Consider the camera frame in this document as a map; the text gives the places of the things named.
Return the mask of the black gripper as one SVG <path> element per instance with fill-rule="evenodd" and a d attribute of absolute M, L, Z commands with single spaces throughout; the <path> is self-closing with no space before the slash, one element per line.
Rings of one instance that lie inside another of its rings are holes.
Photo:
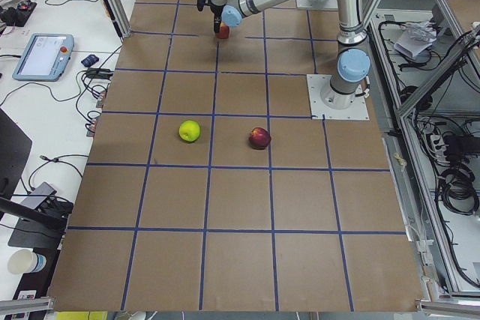
<path fill-rule="evenodd" d="M 211 12 L 214 14 L 214 32 L 219 33 L 221 29 L 221 21 L 222 21 L 222 12 L 223 12 L 223 5 L 215 5 L 212 4 L 210 6 Z"/>

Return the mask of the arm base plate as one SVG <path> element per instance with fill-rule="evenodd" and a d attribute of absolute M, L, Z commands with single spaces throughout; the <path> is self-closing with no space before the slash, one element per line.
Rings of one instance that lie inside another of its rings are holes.
<path fill-rule="evenodd" d="M 308 74 L 307 89 L 310 101 L 310 116 L 317 120 L 368 121 L 370 119 L 362 84 L 355 93 L 342 95 L 330 87 L 331 75 Z"/>
<path fill-rule="evenodd" d="M 296 0 L 298 9 L 336 11 L 337 0 Z"/>

